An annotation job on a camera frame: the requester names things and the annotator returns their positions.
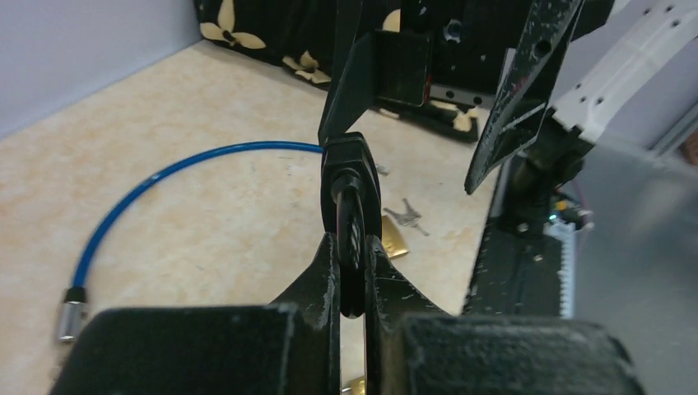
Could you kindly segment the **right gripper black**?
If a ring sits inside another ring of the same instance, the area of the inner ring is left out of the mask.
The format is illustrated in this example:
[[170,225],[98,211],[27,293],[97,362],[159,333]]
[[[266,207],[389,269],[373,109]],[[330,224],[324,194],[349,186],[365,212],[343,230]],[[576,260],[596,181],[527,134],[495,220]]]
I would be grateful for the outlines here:
[[429,99],[491,107],[464,182],[535,142],[582,1],[402,1],[398,28],[377,30],[375,1],[338,1],[331,85],[320,146],[373,99],[418,107]]

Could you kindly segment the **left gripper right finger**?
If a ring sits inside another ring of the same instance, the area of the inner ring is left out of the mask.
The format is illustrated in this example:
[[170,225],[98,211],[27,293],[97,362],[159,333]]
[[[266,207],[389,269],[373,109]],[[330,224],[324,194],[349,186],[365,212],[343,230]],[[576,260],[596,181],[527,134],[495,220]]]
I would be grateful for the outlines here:
[[453,316],[365,242],[369,394],[641,394],[623,345],[584,321]]

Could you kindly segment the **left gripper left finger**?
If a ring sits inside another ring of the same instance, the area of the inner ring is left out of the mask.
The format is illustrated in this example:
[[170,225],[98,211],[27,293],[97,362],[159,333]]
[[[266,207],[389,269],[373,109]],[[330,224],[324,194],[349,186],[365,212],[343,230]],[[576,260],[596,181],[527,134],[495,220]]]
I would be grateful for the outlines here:
[[339,267],[326,234],[271,303],[123,308],[83,329],[54,394],[338,394]]

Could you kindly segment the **small brass padlock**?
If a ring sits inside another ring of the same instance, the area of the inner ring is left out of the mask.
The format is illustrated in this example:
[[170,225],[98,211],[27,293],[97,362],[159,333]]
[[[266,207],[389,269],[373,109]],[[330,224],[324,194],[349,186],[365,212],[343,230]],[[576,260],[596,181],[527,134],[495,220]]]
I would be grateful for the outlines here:
[[349,380],[346,385],[342,388],[341,395],[365,395],[365,376],[360,376]]

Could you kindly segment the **large brass padlock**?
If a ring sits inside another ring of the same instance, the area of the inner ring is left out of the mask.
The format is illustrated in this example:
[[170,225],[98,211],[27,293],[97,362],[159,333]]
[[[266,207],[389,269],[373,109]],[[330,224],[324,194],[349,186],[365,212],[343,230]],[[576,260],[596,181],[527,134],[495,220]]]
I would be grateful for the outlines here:
[[398,230],[390,216],[383,215],[382,221],[382,245],[389,259],[400,258],[409,253],[407,242]]

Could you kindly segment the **black padlock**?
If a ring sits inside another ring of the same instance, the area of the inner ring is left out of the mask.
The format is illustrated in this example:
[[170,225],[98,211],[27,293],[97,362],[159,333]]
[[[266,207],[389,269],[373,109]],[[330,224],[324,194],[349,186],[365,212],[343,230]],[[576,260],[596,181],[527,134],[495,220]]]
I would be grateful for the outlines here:
[[361,257],[366,236],[382,236],[379,178],[362,133],[343,134],[324,146],[320,207],[323,227],[337,236],[344,262]]

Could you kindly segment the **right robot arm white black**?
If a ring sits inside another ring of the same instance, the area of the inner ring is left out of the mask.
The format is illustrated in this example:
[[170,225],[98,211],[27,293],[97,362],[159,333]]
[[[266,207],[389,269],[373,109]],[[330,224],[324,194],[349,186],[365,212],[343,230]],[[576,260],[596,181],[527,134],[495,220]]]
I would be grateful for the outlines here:
[[564,95],[553,99],[570,44],[603,26],[623,1],[404,1],[398,31],[379,26],[374,1],[340,1],[333,79],[321,145],[376,101],[481,105],[489,116],[464,182],[524,153],[517,194],[539,179],[563,184],[607,125],[697,36],[694,1],[658,1]]

